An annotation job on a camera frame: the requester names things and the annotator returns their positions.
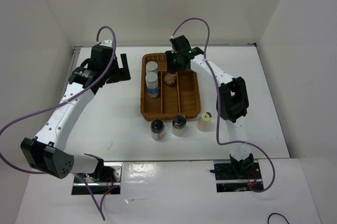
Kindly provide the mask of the pink-lid spice jar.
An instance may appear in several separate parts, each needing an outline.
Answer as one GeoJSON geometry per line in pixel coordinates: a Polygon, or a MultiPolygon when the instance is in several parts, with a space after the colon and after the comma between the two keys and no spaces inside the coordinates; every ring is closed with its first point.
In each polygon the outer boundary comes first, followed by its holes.
{"type": "Polygon", "coordinates": [[[164,82],[168,85],[172,85],[176,82],[177,73],[166,73],[164,76],[164,82]]]}

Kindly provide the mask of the silver-lid jar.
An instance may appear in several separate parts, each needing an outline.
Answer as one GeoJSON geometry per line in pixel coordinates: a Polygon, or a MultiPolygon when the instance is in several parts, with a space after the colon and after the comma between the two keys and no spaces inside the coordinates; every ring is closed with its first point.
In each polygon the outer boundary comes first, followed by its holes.
{"type": "Polygon", "coordinates": [[[158,75],[158,64],[155,61],[149,61],[146,63],[145,66],[146,72],[152,72],[158,75]]]}

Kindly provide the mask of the white-lid jar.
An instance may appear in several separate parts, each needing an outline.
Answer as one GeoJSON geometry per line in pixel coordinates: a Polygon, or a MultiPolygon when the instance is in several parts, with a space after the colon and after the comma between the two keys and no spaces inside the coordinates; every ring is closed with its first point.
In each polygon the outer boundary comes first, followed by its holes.
{"type": "Polygon", "coordinates": [[[145,76],[145,82],[148,96],[151,98],[158,97],[159,86],[157,74],[154,72],[148,72],[145,76]]]}

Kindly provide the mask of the black-cap spice jar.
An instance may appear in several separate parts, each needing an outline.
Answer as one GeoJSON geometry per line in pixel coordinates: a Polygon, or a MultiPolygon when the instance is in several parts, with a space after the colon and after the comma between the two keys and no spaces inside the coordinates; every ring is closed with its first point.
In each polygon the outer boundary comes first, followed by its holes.
{"type": "Polygon", "coordinates": [[[172,133],[180,137],[185,133],[187,119],[184,115],[178,114],[172,120],[172,133]]]}
{"type": "Polygon", "coordinates": [[[156,119],[151,123],[151,136],[155,141],[161,141],[165,136],[165,124],[163,121],[156,119]]]}

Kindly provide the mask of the yellow-lid spice jar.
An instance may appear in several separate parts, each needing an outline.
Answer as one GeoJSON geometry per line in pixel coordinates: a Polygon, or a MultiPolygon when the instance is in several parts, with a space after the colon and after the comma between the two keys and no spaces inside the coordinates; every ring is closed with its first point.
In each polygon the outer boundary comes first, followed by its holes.
{"type": "Polygon", "coordinates": [[[197,122],[197,128],[203,132],[208,131],[211,125],[211,119],[212,115],[210,112],[203,112],[197,122]]]}

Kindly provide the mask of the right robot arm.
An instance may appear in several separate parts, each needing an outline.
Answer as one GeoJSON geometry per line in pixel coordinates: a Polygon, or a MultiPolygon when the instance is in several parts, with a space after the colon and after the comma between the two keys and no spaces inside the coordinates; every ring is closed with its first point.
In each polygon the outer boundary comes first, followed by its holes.
{"type": "Polygon", "coordinates": [[[173,48],[165,54],[170,73],[192,70],[215,84],[216,142],[221,146],[234,145],[230,152],[231,174],[236,178],[244,177],[254,162],[245,128],[249,107],[245,80],[224,72],[198,47],[173,48]]]}

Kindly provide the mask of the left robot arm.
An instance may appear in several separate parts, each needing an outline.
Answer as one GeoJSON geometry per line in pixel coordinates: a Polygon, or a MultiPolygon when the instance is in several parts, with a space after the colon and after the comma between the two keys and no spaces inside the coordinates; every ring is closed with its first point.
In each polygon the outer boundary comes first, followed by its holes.
{"type": "Polygon", "coordinates": [[[59,179],[70,173],[86,174],[92,181],[100,181],[111,168],[93,154],[71,155],[65,152],[68,138],[85,107],[105,84],[130,80],[125,54],[121,54],[122,67],[113,56],[111,40],[102,41],[91,48],[91,56],[71,74],[61,107],[55,109],[47,123],[32,138],[25,138],[21,150],[35,170],[59,179]]]}

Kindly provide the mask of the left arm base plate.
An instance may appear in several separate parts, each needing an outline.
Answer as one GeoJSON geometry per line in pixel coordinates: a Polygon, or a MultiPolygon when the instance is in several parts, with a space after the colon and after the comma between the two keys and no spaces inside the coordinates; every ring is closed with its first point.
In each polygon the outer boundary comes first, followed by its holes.
{"type": "Polygon", "coordinates": [[[81,178],[74,177],[71,195],[89,195],[89,191],[83,182],[86,181],[93,195],[120,194],[122,167],[121,162],[104,162],[106,172],[99,178],[93,178],[89,174],[81,173],[81,178]]]}

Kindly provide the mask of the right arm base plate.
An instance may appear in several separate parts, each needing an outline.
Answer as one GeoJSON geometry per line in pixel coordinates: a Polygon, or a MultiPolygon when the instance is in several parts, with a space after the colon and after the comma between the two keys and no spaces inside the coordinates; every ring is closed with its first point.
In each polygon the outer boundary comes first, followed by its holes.
{"type": "Polygon", "coordinates": [[[263,190],[263,180],[260,172],[260,166],[257,162],[253,163],[251,168],[235,174],[232,164],[229,161],[214,162],[214,167],[210,173],[215,175],[216,190],[220,192],[243,192],[253,190],[263,190]]]}

